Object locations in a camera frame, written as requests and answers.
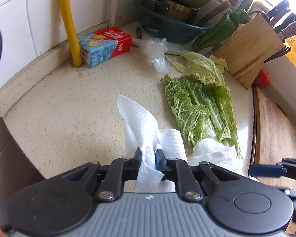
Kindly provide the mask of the wooden cutting board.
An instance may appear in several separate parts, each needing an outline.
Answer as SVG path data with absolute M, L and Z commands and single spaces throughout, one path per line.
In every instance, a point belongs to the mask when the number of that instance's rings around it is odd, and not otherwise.
M 261 89 L 253 89 L 254 138 L 251 164 L 275 165 L 296 158 L 296 126 Z

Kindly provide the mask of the wooden knife block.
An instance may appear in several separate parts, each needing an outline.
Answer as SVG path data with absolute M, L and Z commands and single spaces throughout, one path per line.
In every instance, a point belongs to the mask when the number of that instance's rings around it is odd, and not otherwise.
M 283 42 L 261 14 L 239 28 L 213 53 L 227 62 L 228 73 L 248 89 L 265 60 L 280 51 Z

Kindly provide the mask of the teal plastic basin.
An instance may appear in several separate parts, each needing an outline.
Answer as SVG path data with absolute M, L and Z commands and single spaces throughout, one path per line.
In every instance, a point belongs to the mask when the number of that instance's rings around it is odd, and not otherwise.
M 208 22 L 202 26 L 196 26 L 202 19 L 199 14 L 196 15 L 194 23 L 190 25 L 154 12 L 155 3 L 151 1 L 135 0 L 135 6 L 142 29 L 155 38 L 166 38 L 171 43 L 190 43 L 196 36 L 207 32 L 211 27 Z

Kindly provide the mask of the green pepper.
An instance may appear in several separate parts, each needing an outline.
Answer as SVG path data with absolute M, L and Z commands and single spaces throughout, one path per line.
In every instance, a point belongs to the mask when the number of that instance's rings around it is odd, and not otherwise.
M 264 11 L 247 12 L 244 9 L 226 12 L 213 28 L 194 41 L 192 50 L 198 53 L 207 48 L 218 48 L 237 31 L 240 24 L 248 23 L 254 13 L 266 14 Z

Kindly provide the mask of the pale cabbage leaf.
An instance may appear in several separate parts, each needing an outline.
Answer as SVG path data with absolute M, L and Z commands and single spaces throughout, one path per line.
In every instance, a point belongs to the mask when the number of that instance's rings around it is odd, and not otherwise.
M 209 58 L 194 52 L 180 54 L 177 57 L 165 55 L 171 66 L 193 81 L 204 85 L 224 86 L 224 71 L 228 66 L 224 58 L 210 56 Z

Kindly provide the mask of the red tomato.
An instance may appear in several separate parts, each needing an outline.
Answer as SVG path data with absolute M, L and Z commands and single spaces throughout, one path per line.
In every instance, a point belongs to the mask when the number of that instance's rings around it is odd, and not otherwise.
M 269 73 L 265 69 L 261 69 L 253 82 L 253 86 L 258 87 L 260 89 L 264 89 L 270 83 L 271 78 Z

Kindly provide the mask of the red blue tea carton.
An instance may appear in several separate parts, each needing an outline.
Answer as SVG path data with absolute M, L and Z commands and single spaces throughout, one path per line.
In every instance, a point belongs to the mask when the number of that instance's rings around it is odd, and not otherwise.
M 78 38 L 81 57 L 95 67 L 130 50 L 132 36 L 117 27 L 103 29 Z

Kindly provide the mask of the green napa cabbage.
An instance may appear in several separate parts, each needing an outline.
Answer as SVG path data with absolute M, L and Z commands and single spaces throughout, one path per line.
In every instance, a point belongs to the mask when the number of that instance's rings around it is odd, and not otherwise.
M 184 140 L 195 146 L 210 138 L 234 147 L 242 157 L 237 136 L 237 118 L 228 86 L 205 85 L 181 76 L 163 78 L 165 96 Z

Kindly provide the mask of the white paper towel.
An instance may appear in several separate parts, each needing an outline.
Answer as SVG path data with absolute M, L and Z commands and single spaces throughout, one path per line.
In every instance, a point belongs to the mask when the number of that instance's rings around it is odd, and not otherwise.
M 167 186 L 161 183 L 164 174 L 156 169 L 155 164 L 159 128 L 157 120 L 147 109 L 123 95 L 118 96 L 117 108 L 125 121 L 126 155 L 134 155 L 137 148 L 142 155 L 134 191 L 165 192 Z
M 199 141 L 192 154 L 187 156 L 180 131 L 159 129 L 157 147 L 162 148 L 166 158 L 182 159 L 193 166 L 197 166 L 200 161 L 207 161 L 243 175 L 243 161 L 238 157 L 235 146 L 228 147 L 214 139 L 205 138 Z

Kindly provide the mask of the clear plastic bag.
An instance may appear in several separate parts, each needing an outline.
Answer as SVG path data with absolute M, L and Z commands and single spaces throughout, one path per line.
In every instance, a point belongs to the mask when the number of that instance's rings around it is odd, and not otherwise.
M 170 71 L 166 62 L 167 39 L 148 39 L 142 41 L 138 47 L 145 62 L 158 73 L 167 74 Z

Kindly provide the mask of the wooden clothespin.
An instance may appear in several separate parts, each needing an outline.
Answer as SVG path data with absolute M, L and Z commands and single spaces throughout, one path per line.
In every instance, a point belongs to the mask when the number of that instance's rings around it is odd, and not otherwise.
M 136 39 L 142 39 L 143 38 L 143 34 L 142 34 L 142 30 L 141 30 L 141 26 L 137 25 L 136 26 Z

